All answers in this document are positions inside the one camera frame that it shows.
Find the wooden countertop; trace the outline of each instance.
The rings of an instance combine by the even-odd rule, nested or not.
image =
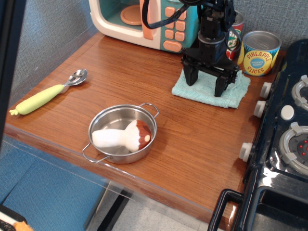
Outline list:
[[[263,83],[272,82],[276,74],[250,77],[239,108],[224,109],[171,94],[182,70],[180,59],[180,54],[98,33],[18,103],[65,83],[81,68],[89,73],[86,82],[28,115],[8,113],[5,134],[209,222],[223,189],[243,191],[246,163],[239,152],[243,142],[254,141],[260,123],[254,108]],[[89,125],[101,110],[142,103],[152,103],[160,111],[156,139],[143,159],[126,165],[94,164],[82,156]],[[102,157],[95,148],[87,154]],[[224,215],[226,220],[230,213]]]

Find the toy stove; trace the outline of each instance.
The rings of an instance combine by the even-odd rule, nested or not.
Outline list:
[[[238,203],[233,230],[308,231],[308,39],[290,46],[275,81],[265,83],[254,115],[261,125],[244,143],[244,192],[222,191],[208,230]]]

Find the can label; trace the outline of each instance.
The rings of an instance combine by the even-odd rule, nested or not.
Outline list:
[[[242,43],[238,65],[241,65],[246,74],[252,76],[266,75],[273,68],[279,48],[271,51],[259,51]]]
[[[241,30],[235,29],[235,31],[241,36]],[[228,47],[230,51],[234,50],[236,47],[237,39],[237,36],[232,31],[229,31]]]
[[[239,36],[241,36],[244,27],[244,16],[239,11],[236,12],[237,12],[236,20],[238,21],[238,23],[232,25],[232,27],[239,34]],[[234,49],[236,48],[237,45],[237,40],[238,40],[237,36],[231,30],[229,30],[228,48],[226,51],[226,55],[230,60],[233,60],[235,53],[238,54],[238,52],[234,52]]]

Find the dish cloth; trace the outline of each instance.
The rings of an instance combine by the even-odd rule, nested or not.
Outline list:
[[[217,77],[213,75],[199,71],[197,81],[192,86],[188,86],[182,70],[180,78],[172,89],[172,94],[213,106],[238,108],[240,101],[247,93],[250,78],[245,77],[241,71],[238,72],[236,82],[229,84],[220,97],[214,96],[216,79]]]

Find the toy mushroom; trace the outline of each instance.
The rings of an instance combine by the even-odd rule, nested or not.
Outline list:
[[[142,120],[133,120],[125,130],[101,129],[92,132],[92,141],[97,148],[124,146],[132,153],[144,148],[151,141],[149,126]]]

